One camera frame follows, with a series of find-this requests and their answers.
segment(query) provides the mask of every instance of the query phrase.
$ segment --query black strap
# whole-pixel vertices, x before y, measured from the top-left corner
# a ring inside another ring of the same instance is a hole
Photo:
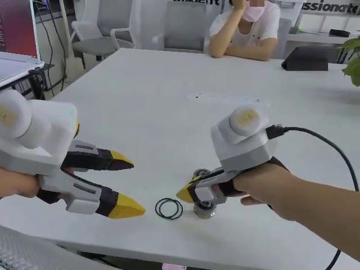
[[[289,171],[287,169],[287,167],[285,167],[283,165],[283,163],[281,163],[276,157],[272,157],[271,160],[269,160],[267,163],[278,165],[278,166],[284,168],[285,170]],[[256,169],[256,168],[257,168],[257,166],[254,167],[254,168],[251,168],[251,169],[244,170],[241,173],[246,173],[246,172],[249,172],[249,171],[251,171],[253,169]],[[220,190],[224,194],[225,197],[236,197],[241,193],[241,191],[235,189],[233,179],[226,182],[226,183],[221,183],[219,185],[219,187],[220,187]]]

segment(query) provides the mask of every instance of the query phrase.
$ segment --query black rubber o-ring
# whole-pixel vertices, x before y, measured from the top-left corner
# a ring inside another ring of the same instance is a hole
[[[176,212],[172,215],[164,215],[161,212],[161,207],[163,207],[164,204],[166,203],[175,203],[176,204]],[[158,201],[155,205],[155,213],[164,219],[167,219],[169,221],[174,221],[176,219],[178,219],[179,217],[181,217],[182,213],[183,213],[183,206],[182,204],[178,201],[178,200],[174,200],[171,198],[163,198],[160,201]]]

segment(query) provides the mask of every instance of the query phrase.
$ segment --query human hand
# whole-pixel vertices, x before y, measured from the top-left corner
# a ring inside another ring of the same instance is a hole
[[[71,169],[65,169],[65,171],[73,173]],[[0,168],[0,198],[12,195],[32,198],[39,193],[39,189],[39,182],[35,176]]]
[[[286,169],[266,163],[258,168],[240,174],[233,180],[234,188],[243,193],[241,203],[245,206],[268,204],[282,218],[291,219],[287,209],[288,199],[302,182]]]
[[[246,0],[232,0],[234,5],[234,10],[244,10]]]

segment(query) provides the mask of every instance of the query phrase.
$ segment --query forearm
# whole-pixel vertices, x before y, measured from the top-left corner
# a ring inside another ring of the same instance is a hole
[[[254,47],[229,46],[225,51],[225,55],[259,60],[259,61],[269,61],[271,58],[271,54],[269,53],[269,51],[261,46],[254,46]]]
[[[306,181],[296,185],[286,200],[290,219],[360,261],[360,194]]]
[[[224,24],[219,33],[211,37],[209,53],[212,57],[220,58],[225,54],[243,13],[243,10],[233,10],[228,21]]]

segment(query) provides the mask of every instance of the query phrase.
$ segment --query face mask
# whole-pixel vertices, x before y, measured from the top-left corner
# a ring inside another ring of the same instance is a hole
[[[265,11],[265,7],[250,7],[249,1],[247,1],[246,8],[245,8],[244,14],[242,15],[242,18],[245,21],[254,23],[260,19],[261,15],[264,13],[264,11]]]

